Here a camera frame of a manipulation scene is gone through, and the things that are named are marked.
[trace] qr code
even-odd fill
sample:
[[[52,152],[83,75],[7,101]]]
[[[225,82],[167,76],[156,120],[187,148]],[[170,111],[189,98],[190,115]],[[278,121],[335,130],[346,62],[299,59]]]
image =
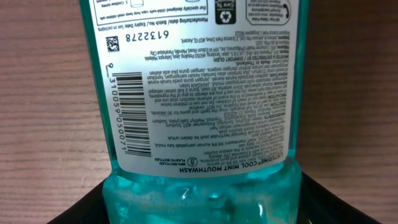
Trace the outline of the qr code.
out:
[[[119,39],[117,36],[107,37],[106,46],[108,47],[108,52],[119,52]]]

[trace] mouthwash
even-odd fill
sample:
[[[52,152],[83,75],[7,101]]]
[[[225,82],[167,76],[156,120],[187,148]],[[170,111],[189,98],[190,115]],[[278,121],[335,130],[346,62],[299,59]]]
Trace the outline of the mouthwash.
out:
[[[110,222],[295,223],[307,0],[81,0]]]

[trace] brown wood grain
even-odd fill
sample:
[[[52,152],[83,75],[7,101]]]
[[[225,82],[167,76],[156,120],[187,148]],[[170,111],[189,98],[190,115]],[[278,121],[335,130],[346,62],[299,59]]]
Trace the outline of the brown wood grain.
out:
[[[312,1],[298,140],[305,172],[391,224],[397,9],[395,0]],[[0,223],[45,223],[109,172],[78,1],[0,1]]]

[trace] white label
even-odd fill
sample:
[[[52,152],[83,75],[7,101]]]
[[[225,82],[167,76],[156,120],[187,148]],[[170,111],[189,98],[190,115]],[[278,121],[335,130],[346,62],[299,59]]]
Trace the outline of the white label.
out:
[[[119,165],[242,174],[288,153],[299,0],[90,0]]]

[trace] recycling symbol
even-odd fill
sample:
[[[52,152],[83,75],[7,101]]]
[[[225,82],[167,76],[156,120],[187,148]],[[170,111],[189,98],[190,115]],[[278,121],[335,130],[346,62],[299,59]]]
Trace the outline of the recycling symbol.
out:
[[[220,19],[223,23],[229,23],[232,18],[232,14],[229,11],[222,11],[220,14]]]

